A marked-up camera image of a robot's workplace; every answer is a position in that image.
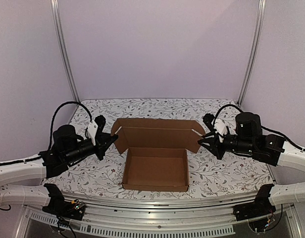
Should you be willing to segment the right aluminium frame post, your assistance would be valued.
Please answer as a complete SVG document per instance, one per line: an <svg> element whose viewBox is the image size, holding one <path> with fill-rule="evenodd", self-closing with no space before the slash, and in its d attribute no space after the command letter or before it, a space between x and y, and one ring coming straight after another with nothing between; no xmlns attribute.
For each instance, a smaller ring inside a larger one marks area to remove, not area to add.
<svg viewBox="0 0 305 238"><path fill-rule="evenodd" d="M237 104L240 107L244 103L247 89L249 86L249 82L251 79L251 75L252 75L252 72L254 69L254 63L255 63L257 52L258 52L260 36L261 36L262 29L263 29L265 9L266 9L266 0L259 0L251 51L250 51L247 67L245 70L245 75L244 75L244 80L243 80L243 83L241 86L241 91L240 91L240 94L239 94L239 97L237 100Z"/></svg>

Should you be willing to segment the floral patterned table mat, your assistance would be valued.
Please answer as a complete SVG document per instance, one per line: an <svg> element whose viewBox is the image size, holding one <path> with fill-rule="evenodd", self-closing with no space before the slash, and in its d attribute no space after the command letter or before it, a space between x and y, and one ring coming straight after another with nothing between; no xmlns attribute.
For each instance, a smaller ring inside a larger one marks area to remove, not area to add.
<svg viewBox="0 0 305 238"><path fill-rule="evenodd" d="M207 113L219 114L230 131L234 132L238 110L234 108L232 100L222 99L85 100L70 123L79 135L83 135L90 116L105 116L104 130L108 132L118 118L188 119L202 122ZM196 154L188 153L190 185L186 192L125 190L122 187L125 160L125 154L119 154L111 146L102 161L96 156L90 156L61 175L48 179L47 183L53 183L61 191L72 194L166 200L252 193L272 182L265 164L231 153L226 153L222 160L217 160L201 148Z"/></svg>

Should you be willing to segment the front aluminium rail base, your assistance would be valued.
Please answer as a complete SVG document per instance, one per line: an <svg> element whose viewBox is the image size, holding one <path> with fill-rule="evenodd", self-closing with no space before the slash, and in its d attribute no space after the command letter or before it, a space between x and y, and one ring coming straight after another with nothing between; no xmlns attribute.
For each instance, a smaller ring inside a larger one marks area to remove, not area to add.
<svg viewBox="0 0 305 238"><path fill-rule="evenodd" d="M80 221L58 223L36 206L24 206L18 238L304 238L295 206L277 206L267 216L238 221L235 205L252 202L253 193L199 199L137 200L81 195L86 202Z"/></svg>

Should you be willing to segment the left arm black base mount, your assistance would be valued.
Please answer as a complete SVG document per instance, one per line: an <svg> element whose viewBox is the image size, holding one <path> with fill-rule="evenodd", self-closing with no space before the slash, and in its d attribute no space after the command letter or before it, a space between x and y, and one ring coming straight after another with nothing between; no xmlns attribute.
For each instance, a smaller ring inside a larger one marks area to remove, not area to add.
<svg viewBox="0 0 305 238"><path fill-rule="evenodd" d="M63 218L81 221L83 219L86 204L78 199L65 201L64 196L55 184L46 183L44 187L48 191L50 201L42 211Z"/></svg>

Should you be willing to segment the brown cardboard box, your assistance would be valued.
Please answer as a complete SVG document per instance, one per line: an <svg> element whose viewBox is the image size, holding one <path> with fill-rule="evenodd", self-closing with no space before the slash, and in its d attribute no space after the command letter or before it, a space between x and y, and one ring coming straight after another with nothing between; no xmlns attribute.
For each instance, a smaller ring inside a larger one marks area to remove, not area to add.
<svg viewBox="0 0 305 238"><path fill-rule="evenodd" d="M111 128L114 145L126 153L125 190L186 192L188 152L197 153L205 134L195 120L119 118Z"/></svg>

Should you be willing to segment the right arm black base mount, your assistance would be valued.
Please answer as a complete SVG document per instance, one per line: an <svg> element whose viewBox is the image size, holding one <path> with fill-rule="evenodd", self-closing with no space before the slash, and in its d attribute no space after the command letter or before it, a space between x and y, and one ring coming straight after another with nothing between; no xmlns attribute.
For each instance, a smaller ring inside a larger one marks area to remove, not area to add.
<svg viewBox="0 0 305 238"><path fill-rule="evenodd" d="M233 215L236 217L236 220L242 221L264 215L271 215L273 217L276 208L269 201L270 192L273 187L274 184L265 184L259 189L253 202L235 205L233 207Z"/></svg>

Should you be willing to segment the left aluminium frame post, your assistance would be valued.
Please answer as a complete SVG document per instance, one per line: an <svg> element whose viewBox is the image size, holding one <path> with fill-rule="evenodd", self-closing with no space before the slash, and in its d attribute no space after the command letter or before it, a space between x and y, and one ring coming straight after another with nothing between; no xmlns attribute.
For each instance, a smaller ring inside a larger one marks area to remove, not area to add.
<svg viewBox="0 0 305 238"><path fill-rule="evenodd" d="M52 17L53 17L53 22L54 22L54 27L55 27L55 33L56 33L56 37L57 37L57 41L58 41L58 45L59 45L60 55L62 58L64 71L65 71L66 78L68 81L69 89L71 91L74 101L81 102L79 94L78 94L78 90L77 90L77 87L76 87L76 84L74 81L71 65L70 65L70 60L69 60L66 43L65 43L65 37L64 37L63 29L62 29L62 24L61 24L59 3L57 0L51 0L51 12L52 12Z"/></svg>

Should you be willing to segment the aluminium frame post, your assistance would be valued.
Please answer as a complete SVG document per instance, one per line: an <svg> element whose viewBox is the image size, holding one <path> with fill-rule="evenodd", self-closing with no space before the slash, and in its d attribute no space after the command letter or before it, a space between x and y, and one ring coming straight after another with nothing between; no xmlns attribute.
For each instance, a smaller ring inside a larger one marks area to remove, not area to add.
<svg viewBox="0 0 305 238"><path fill-rule="evenodd" d="M71 91L74 101L81 102L79 94L78 94L78 90L77 90L77 87L76 87L76 84L74 81L71 65L70 65L70 60L69 60L66 43L65 43L65 37L64 37L63 29L62 29L62 24L61 24L59 3L57 0L51 0L51 12L52 12L52 17L53 17L53 22L54 22L54 27L55 27L55 33L56 33L56 37L57 37L57 41L58 41L58 45L59 45L60 55L62 58L64 71L65 71L66 78L68 81L69 89Z"/></svg>
<svg viewBox="0 0 305 238"><path fill-rule="evenodd" d="M266 9L266 0L259 0L251 51L250 51L247 67L245 70L245 75L244 75L244 80L243 80L243 83L241 86L241 91L240 91L240 94L239 94L239 97L237 100L237 104L240 107L244 103L247 89L249 86L249 82L251 79L251 75L252 75L252 72L254 69L254 63L255 63L257 52L258 52L260 36L261 36L262 29L263 29L265 9Z"/></svg>

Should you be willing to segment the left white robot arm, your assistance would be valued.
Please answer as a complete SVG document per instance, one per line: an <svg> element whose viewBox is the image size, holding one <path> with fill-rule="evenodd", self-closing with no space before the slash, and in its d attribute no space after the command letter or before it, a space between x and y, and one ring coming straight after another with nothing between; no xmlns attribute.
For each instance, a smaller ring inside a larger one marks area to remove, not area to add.
<svg viewBox="0 0 305 238"><path fill-rule="evenodd" d="M51 149L24 159L0 163L0 207L5 205L38 205L64 215L68 210L61 191L55 184L29 187L15 185L28 179L49 179L61 175L70 167L91 155L102 160L118 135L104 133L101 126L92 123L84 139L72 125L63 125L53 132Z"/></svg>

